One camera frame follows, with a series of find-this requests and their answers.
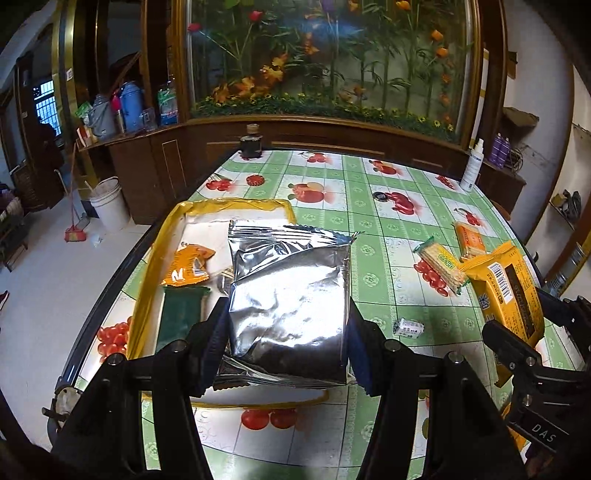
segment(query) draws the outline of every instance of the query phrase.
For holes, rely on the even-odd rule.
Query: window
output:
[[[50,124],[56,129],[56,134],[61,135],[61,127],[57,119],[56,97],[53,93],[53,80],[33,87],[33,98],[37,107],[37,115],[41,117],[41,123]]]

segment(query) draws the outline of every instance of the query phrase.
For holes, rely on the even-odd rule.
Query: broom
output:
[[[83,242],[86,240],[86,232],[82,229],[76,228],[74,224],[74,162],[76,161],[76,147],[77,143],[74,142],[74,148],[72,149],[72,167],[70,169],[70,209],[72,211],[72,226],[66,230],[64,234],[64,240],[66,242]]]

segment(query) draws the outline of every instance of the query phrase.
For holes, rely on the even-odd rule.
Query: plastic bag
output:
[[[215,254],[215,250],[202,245],[184,244],[174,254],[162,285],[182,287],[209,279],[205,271],[205,261]]]
[[[506,242],[491,254],[463,263],[487,322],[496,320],[535,348],[544,336],[544,316],[535,283],[517,247]],[[511,371],[497,361],[497,387],[511,378]]]

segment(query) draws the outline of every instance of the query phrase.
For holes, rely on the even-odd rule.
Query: cracker packet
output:
[[[482,235],[480,235],[476,227],[464,222],[454,222],[453,226],[456,230],[457,241],[460,244],[462,261],[469,260],[478,255],[486,255],[486,247],[482,241]]]
[[[182,287],[209,279],[205,262],[215,254],[215,250],[196,244],[181,244],[174,253],[172,262],[162,280],[162,285]]]
[[[492,253],[464,262],[460,269],[468,275],[485,321],[496,320],[532,348],[544,336],[544,315],[535,283],[519,249],[506,242]],[[505,385],[513,373],[496,362],[497,387]]]
[[[462,292],[468,277],[460,270],[460,262],[449,250],[430,237],[417,246],[414,252],[437,272],[454,293],[459,295]]]

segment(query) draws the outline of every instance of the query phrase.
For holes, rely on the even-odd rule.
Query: green checkered tablecloth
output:
[[[495,363],[482,343],[483,317],[472,287],[460,296],[442,296],[413,268],[418,261],[413,248],[431,236],[459,256],[456,220],[471,219],[488,251],[512,241],[525,256],[511,228],[477,188],[465,193],[455,180],[368,158],[274,150],[255,160],[233,155],[190,200],[217,197],[288,199],[298,223],[364,232],[353,244],[351,263],[352,295],[365,319],[377,323],[389,338],[397,318],[423,323],[419,338],[400,340],[427,355],[461,352],[497,406],[506,402],[511,382],[502,389],[493,385]],[[149,254],[130,276],[104,325],[132,314]],[[548,322],[538,351],[545,365],[578,367],[564,330]],[[77,386],[84,388],[97,368],[93,345]],[[330,390],[327,401],[298,408],[297,422],[289,429],[270,423],[250,430],[241,424],[241,408],[196,408],[195,419],[216,479],[348,479],[358,473],[378,403],[360,387],[338,387]],[[147,465],[158,468],[151,403],[142,406]],[[427,419],[423,397],[409,478],[422,471]]]

